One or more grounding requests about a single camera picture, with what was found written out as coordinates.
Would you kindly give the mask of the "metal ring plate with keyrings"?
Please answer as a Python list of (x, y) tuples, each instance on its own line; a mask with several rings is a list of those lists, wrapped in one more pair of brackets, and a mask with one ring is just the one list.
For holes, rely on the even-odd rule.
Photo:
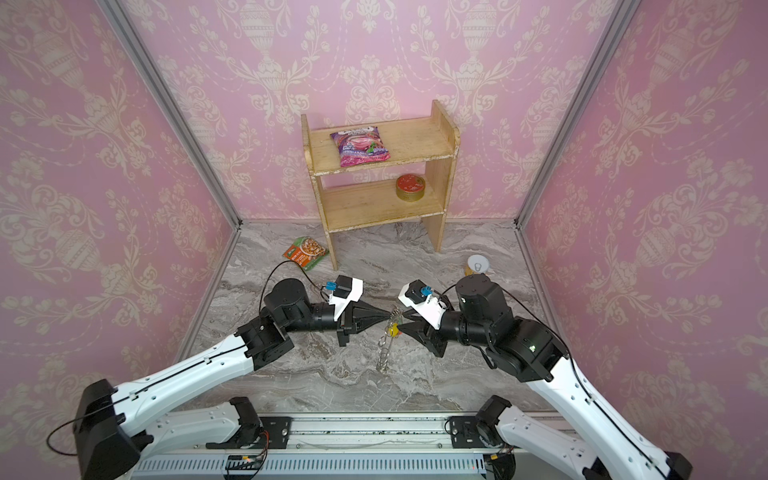
[(395, 307), (391, 312), (391, 319), (388, 323), (386, 323), (384, 333), (381, 336), (381, 338), (378, 341), (378, 347), (379, 347), (379, 356), (376, 364), (376, 370), (379, 373), (385, 373), (388, 368), (388, 362), (389, 362), (389, 356), (392, 349), (392, 344), (394, 342), (394, 339), (396, 337), (390, 337), (388, 335), (388, 328), (394, 324), (399, 326), (403, 318), (401, 316), (402, 311)]

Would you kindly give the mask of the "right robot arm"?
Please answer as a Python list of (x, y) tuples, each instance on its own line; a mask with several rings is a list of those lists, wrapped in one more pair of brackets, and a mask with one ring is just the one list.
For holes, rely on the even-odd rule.
[(501, 370), (544, 398), (574, 429), (569, 436), (527, 418), (494, 395), (477, 411), (478, 433), (491, 447), (520, 447), (572, 479), (688, 479), (692, 463), (636, 430), (591, 384), (565, 342), (547, 325), (514, 314), (511, 295), (485, 274), (455, 286), (452, 307), (414, 280), (398, 298), (407, 318), (400, 330), (436, 357), (448, 343), (476, 347)]

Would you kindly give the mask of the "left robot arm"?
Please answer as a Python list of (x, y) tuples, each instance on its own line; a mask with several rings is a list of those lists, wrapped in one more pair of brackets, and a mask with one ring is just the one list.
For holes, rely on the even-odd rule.
[(388, 311), (363, 301), (362, 280), (340, 275), (330, 287), (326, 301), (313, 303), (301, 280), (281, 280), (255, 318), (209, 349), (117, 386), (106, 379), (88, 385), (67, 423), (81, 478), (116, 479), (152, 453), (190, 444), (240, 448), (255, 443), (263, 428), (245, 397), (195, 419), (173, 411), (276, 361), (293, 348), (293, 332), (330, 331), (346, 346), (351, 336), (389, 320)]

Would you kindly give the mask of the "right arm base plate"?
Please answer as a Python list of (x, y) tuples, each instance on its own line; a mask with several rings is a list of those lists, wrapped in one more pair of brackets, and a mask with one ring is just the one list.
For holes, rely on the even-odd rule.
[(515, 447), (504, 441), (495, 426), (478, 420), (475, 416), (450, 416), (444, 429), (450, 436), (454, 449), (496, 449)]

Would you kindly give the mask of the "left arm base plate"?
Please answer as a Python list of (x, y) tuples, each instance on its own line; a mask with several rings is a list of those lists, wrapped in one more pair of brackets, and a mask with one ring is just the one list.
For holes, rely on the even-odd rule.
[(205, 448), (209, 450), (283, 450), (287, 448), (292, 423), (293, 418), (290, 416), (261, 417), (258, 426), (239, 426), (234, 434), (220, 442), (207, 442)]

